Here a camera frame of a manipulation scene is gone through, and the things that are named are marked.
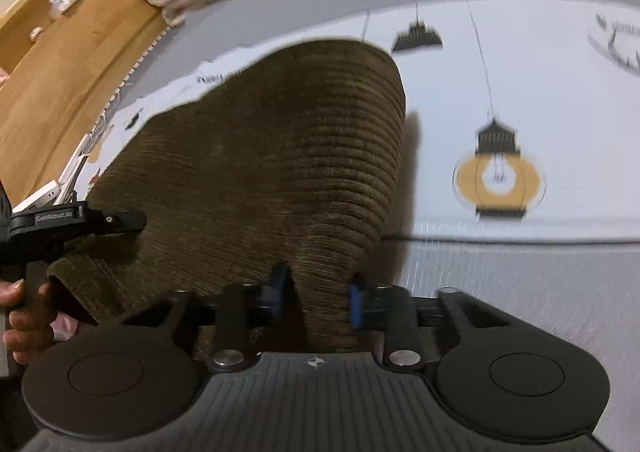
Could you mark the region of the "person's left hand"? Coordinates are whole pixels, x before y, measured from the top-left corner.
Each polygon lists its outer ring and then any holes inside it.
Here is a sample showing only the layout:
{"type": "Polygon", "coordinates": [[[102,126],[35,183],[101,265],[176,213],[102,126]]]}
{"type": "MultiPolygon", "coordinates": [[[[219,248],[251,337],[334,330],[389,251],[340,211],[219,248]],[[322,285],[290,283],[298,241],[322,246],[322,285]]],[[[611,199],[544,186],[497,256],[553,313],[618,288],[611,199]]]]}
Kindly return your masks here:
{"type": "Polygon", "coordinates": [[[54,344],[51,323],[58,312],[52,308],[51,285],[40,285],[38,294],[22,308],[16,308],[25,297],[23,280],[1,282],[1,306],[10,308],[9,328],[2,335],[2,342],[19,365],[28,365],[37,354],[54,344]]]}

